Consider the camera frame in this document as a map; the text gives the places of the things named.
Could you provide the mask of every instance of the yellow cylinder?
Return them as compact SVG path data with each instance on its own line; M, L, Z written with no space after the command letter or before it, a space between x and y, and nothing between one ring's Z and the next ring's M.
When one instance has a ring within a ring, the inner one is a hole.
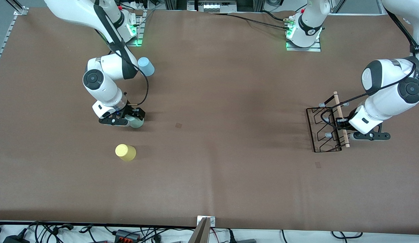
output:
M133 146L120 144L115 149L117 156L124 161L131 161L136 156L136 149Z

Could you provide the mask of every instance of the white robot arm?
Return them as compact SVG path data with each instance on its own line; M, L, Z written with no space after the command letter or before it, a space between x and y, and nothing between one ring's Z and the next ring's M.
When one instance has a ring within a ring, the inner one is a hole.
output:
M294 20L294 23L288 24L290 30L286 31L286 38L299 47L313 45L322 31L322 24L329 13L330 3L328 0L308 0L304 11L289 17Z
M413 39L419 47L419 0L382 0L382 4L388 11L410 21ZM384 120L419 103L419 52L402 59L374 60L366 66L361 80L367 92L401 80L370 94L349 115L353 130L367 134Z
M88 26L103 34L113 54L88 61L83 84L97 102L92 106L100 123L140 127L145 112L127 106L125 94L114 81L131 79L137 74L137 60L125 44L132 38L128 11L119 11L113 0L45 0L49 9L66 22Z

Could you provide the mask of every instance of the black metal frame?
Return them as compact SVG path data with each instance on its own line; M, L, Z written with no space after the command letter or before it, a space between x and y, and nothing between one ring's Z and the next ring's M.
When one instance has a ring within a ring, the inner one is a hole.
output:
M333 128L333 130L331 131L332 136L329 137L323 144L321 144L321 146L317 147L317 144L315 144L315 139L313 138L313 130L312 130L312 123L314 123L315 125L319 125L319 124L323 124L323 126L321 127L321 129L319 129L319 131L316 132L316 141L317 142L321 142L323 140L325 140L325 135L320 138L319 137L319 133L322 132L322 130L324 128L326 128L328 125L328 123L325 123L323 120L321 120L321 113L325 110L327 110L330 107L327 107L326 105L330 102L334 100L334 95L332 95L330 98L328 98L328 100L326 100L324 102L324 107L311 107L311 108L307 108L305 109L305 113L307 114L307 121L309 124L309 131L310 131L310 138L312 140L312 146L313 146L313 152L315 153L326 153L326 152L338 152L338 151L342 151L342 147L345 146L346 143L345 140L341 140L341 137L339 135L339 129ZM337 108L333 108L331 111L328 112L328 119L329 122L333 125L336 126L336 117L334 116L334 112L337 110ZM310 115L309 113L311 112L311 114L313 115L313 120L310 119ZM324 145L326 145L328 142L330 142L331 140L333 140L334 142L336 142L336 144L334 145L334 148L331 148L329 150L323 151L322 147Z

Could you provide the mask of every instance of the gray floor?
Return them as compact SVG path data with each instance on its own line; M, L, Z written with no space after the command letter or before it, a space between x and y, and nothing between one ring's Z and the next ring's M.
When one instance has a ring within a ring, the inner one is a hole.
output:
M20 3L26 7L45 7L44 0L20 0ZM265 4L266 10L295 10L307 3L307 0L285 0L278 9ZM4 42L4 37L13 20L14 9L9 6L5 0L0 0L0 50ZM376 0L347 0L340 13L347 14L378 14Z

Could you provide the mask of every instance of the brown table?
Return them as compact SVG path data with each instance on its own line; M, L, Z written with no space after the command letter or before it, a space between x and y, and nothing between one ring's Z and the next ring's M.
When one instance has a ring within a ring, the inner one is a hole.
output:
M325 27L322 52L296 52L279 29L156 11L132 48L156 68L134 130L99 124L82 85L103 41L31 8L0 60L0 219L419 234L419 105L384 123L391 140L337 153L312 152L305 119L335 90L361 94L364 67L408 42L386 16ZM118 85L143 98L142 77ZM117 158L120 143L138 158Z

